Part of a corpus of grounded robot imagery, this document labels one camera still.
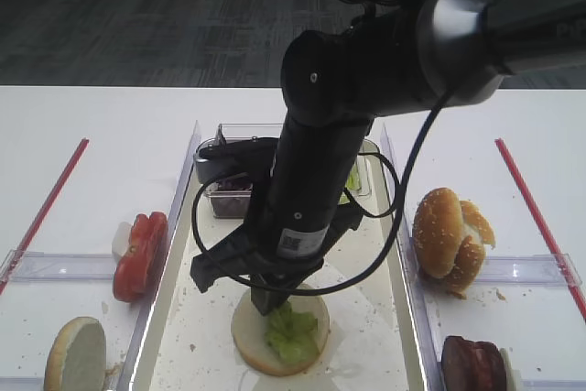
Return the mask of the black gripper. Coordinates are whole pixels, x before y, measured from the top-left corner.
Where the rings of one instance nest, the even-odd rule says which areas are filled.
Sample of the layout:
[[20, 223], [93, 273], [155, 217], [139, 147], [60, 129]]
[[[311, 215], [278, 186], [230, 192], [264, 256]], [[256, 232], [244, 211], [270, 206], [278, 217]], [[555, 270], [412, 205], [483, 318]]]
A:
[[257, 288], [251, 300], [262, 316], [282, 306], [286, 290], [321, 269], [324, 257], [349, 230], [357, 230], [362, 215], [351, 205], [337, 208], [331, 224], [321, 232], [282, 230], [275, 241], [257, 231], [249, 218], [207, 249], [199, 234], [193, 234], [201, 252], [193, 257], [190, 276], [198, 290], [206, 292], [221, 277], [248, 275]]

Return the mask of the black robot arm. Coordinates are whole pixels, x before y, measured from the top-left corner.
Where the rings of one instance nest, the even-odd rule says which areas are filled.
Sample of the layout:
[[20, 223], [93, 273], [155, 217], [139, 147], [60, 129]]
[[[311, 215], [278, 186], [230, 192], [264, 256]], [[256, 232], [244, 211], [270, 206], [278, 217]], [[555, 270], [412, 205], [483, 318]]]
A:
[[244, 222], [192, 259], [198, 290], [228, 277], [248, 286], [262, 315], [321, 269], [365, 216], [341, 204], [364, 138], [378, 117], [427, 111], [418, 152], [441, 109], [481, 103], [502, 80], [585, 61], [585, 0], [340, 0], [364, 13], [339, 35], [307, 30], [288, 47], [279, 138], [206, 147], [202, 181], [246, 175]]

